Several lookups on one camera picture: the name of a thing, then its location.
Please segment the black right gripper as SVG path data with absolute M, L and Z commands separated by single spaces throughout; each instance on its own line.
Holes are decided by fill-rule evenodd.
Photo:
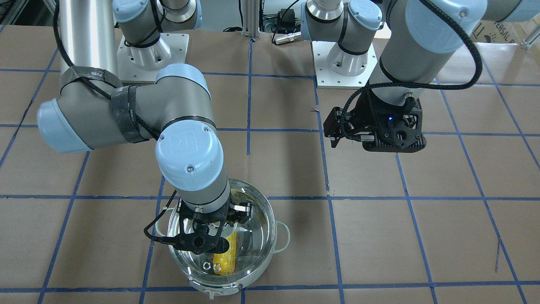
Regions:
M 228 241 L 221 237 L 224 225 L 245 224 L 251 219 L 254 203 L 250 201 L 231 203 L 228 198 L 224 206 L 214 212 L 202 213 L 189 209 L 182 199 L 178 200 L 179 235 L 175 237 L 175 249 L 196 255 L 205 252 L 222 254 L 229 248 Z

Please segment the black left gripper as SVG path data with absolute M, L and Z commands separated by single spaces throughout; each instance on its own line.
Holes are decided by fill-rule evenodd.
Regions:
M 401 106 L 391 105 L 367 90 L 359 95 L 352 113 L 332 108 L 323 123 L 324 136 L 336 148 L 341 138 L 359 141 L 357 133 L 369 132 L 374 139 L 362 144 L 369 152 L 418 152 L 427 144 L 421 132 L 420 100 L 406 92 L 401 101 Z

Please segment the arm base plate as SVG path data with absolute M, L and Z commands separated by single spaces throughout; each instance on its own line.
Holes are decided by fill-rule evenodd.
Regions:
M 312 50 L 317 85 L 320 88 L 364 87 L 378 63 L 373 44 L 361 55 L 344 52 L 336 42 L 313 41 Z
M 162 33 L 160 40 L 148 48 L 127 47 L 124 42 L 123 36 L 116 52 L 116 76 L 123 84 L 151 84 L 162 68 L 185 63 L 189 34 Z

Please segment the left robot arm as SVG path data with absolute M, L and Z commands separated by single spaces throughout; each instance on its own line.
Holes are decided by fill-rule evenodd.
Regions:
M 480 20 L 524 22 L 539 14 L 538 0 L 307 0 L 302 5 L 305 40 L 334 42 L 332 69 L 346 74 L 346 60 L 368 59 L 382 23 L 391 36 L 366 85 L 324 121 L 335 148 L 346 138 L 370 152 L 422 150 L 420 95 L 424 89 L 462 90 L 482 73 L 481 56 L 470 35 Z M 456 50 L 466 46 L 474 60 L 471 80 L 458 85 L 432 81 Z

